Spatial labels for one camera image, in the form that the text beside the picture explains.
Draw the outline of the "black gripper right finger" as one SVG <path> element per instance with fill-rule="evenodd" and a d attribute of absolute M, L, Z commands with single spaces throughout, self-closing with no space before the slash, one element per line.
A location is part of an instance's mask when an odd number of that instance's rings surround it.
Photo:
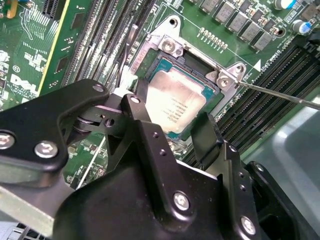
<path fill-rule="evenodd" d="M 237 240 L 307 240 L 309 224 L 271 174 L 256 161 L 244 164 L 212 115 L 199 114 L 191 129 L 195 159 L 221 187 L 218 216 Z"/>

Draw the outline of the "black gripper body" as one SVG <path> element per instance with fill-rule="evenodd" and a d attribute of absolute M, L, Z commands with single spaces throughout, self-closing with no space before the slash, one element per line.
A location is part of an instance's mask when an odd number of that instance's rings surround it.
<path fill-rule="evenodd" d="M 187 228 L 168 231 L 156 218 L 139 166 L 127 164 L 73 192 L 60 206 L 53 225 L 55 240 L 231 240 L 222 183 L 180 162 L 195 202 Z"/>

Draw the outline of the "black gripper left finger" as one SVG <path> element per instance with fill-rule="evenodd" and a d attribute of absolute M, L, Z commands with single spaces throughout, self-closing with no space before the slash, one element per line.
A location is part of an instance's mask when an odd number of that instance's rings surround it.
<path fill-rule="evenodd" d="M 3 111 L 0 132 L 0 181 L 45 188 L 53 185 L 68 157 L 68 145 L 87 133 L 81 116 L 99 117 L 92 132 L 108 141 L 106 175 L 87 189 L 109 185 L 144 187 L 159 217 L 193 217 L 195 204 L 162 128 L 151 122 L 141 98 L 126 94 L 112 108 L 109 91 L 84 79 Z"/>

